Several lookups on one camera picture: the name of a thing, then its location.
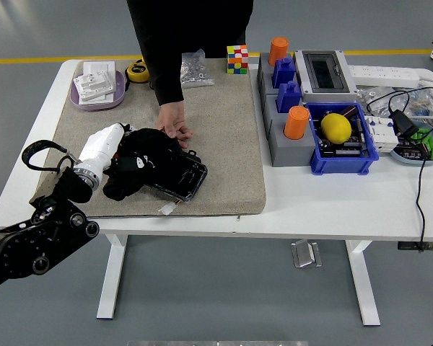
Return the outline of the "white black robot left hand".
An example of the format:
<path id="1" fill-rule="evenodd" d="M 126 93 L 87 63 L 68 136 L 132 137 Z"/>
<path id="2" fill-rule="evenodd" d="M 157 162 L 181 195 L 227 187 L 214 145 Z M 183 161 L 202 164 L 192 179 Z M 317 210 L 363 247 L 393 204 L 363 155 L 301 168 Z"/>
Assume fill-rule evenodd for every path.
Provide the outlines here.
<path id="1" fill-rule="evenodd" d="M 102 172 L 110 166 L 122 138 L 135 130 L 130 124 L 115 123 L 97 131 L 88 138 L 79 160 L 94 164 Z"/>

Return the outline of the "person's hand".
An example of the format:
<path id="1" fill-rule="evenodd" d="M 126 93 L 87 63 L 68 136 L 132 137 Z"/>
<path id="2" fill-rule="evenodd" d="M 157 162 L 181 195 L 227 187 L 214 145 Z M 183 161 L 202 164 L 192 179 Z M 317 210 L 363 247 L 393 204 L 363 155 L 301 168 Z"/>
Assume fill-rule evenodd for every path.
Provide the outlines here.
<path id="1" fill-rule="evenodd" d="M 184 101 L 161 105 L 156 129 L 164 132 L 170 138 L 177 139 L 182 148 L 188 148 L 188 141 L 192 138 L 193 131 L 185 124 Z"/>

